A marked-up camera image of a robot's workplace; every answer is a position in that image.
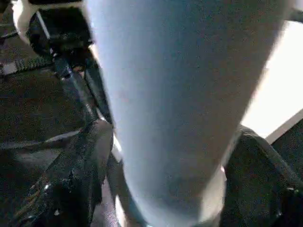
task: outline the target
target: wire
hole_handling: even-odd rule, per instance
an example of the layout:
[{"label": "wire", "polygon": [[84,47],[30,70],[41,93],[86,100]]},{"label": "wire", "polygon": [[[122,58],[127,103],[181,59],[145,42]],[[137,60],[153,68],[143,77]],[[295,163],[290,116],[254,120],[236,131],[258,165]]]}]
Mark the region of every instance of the wire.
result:
[{"label": "wire", "polygon": [[15,37],[18,35],[18,32],[17,31],[13,31],[11,33],[7,33],[7,34],[4,34],[4,35],[1,35],[0,36],[0,40],[6,40],[8,38],[12,38],[12,37]]},{"label": "wire", "polygon": [[13,26],[14,24],[9,24],[9,23],[0,23],[0,27],[10,27]]},{"label": "wire", "polygon": [[288,20],[303,23],[303,12],[294,9]]}]

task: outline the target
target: white surface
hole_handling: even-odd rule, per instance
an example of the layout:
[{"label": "white surface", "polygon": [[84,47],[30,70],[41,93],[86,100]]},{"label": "white surface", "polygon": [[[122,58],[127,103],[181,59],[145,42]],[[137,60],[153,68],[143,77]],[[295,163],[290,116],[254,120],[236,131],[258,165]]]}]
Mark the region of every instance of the white surface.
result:
[{"label": "white surface", "polygon": [[286,22],[242,124],[269,143],[303,118],[303,24]]}]

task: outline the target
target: cable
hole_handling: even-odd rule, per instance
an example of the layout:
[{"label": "cable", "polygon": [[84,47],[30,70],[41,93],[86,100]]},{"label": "cable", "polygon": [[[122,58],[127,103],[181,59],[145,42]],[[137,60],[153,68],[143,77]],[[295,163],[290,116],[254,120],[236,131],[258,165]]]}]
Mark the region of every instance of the cable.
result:
[{"label": "cable", "polygon": [[11,33],[7,33],[7,34],[4,34],[4,35],[1,35],[0,36],[0,40],[3,41],[3,40],[6,40],[8,38],[12,38],[12,37],[15,37],[18,35],[18,32],[17,31],[13,31]]},{"label": "cable", "polygon": [[303,23],[303,12],[294,9],[288,20]]},{"label": "cable", "polygon": [[14,24],[9,24],[9,23],[0,23],[0,27],[10,27],[13,26]]}]

